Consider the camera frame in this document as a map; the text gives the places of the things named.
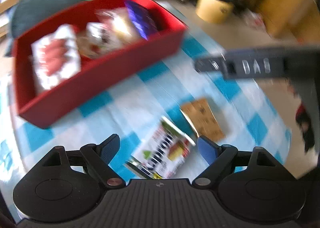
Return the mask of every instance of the red tray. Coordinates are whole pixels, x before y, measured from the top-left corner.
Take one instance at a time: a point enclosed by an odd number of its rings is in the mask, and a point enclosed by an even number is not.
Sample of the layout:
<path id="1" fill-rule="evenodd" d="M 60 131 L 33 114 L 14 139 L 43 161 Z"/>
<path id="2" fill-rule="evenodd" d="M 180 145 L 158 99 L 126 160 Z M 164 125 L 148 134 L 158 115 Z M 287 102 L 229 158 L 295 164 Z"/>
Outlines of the red tray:
<path id="1" fill-rule="evenodd" d="M 19 116 L 47 128 L 72 109 L 120 80 L 167 57 L 180 47 L 186 25 L 152 0 L 133 0 L 147 8 L 160 34 L 148 41 L 128 45 L 99 59 L 82 61 L 81 71 L 49 91 L 36 95 L 33 70 L 29 59 L 31 44 L 42 36 L 68 23 L 79 30 L 87 22 L 97 22 L 97 9 L 124 7 L 124 0 L 92 0 L 82 2 L 42 21 L 15 40 L 13 83 Z"/>

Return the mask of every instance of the table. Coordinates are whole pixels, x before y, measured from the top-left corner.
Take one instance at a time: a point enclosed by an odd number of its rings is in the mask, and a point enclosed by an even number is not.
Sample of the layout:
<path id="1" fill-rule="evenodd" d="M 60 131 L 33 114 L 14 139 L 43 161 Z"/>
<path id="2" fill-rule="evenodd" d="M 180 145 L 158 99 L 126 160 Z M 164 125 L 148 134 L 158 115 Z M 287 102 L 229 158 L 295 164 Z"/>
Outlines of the table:
<path id="1" fill-rule="evenodd" d="M 99 144 L 117 133 L 120 150 L 109 164 L 123 179 L 135 175 L 123 166 L 138 144 L 150 137 L 162 115 L 182 131 L 193 135 L 179 105 L 200 97 L 210 108 L 226 138 L 239 150 L 266 148 L 279 162 L 285 162 L 291 131 L 284 125 L 254 80 L 225 81 L 220 73 L 198 74 L 193 59 L 221 54 L 223 49 L 168 3 L 161 3 L 189 26 L 177 54 L 119 82 L 58 120 L 40 129 L 16 115 L 11 76 L 0 82 L 0 189 L 13 217 L 15 184 L 52 147 L 77 150 L 88 143 Z M 192 181 L 208 164 L 194 147 L 175 177 Z"/>

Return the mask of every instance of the yellow bin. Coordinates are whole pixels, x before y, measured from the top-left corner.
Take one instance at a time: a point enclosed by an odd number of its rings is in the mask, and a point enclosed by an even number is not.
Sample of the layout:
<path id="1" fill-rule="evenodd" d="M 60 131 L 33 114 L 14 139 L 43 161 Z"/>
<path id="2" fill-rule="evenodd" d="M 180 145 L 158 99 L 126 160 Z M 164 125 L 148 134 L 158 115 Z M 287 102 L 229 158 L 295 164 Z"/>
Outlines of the yellow bin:
<path id="1" fill-rule="evenodd" d="M 237 0 L 198 0 L 196 14 L 208 23 L 222 23 L 232 12 Z"/>

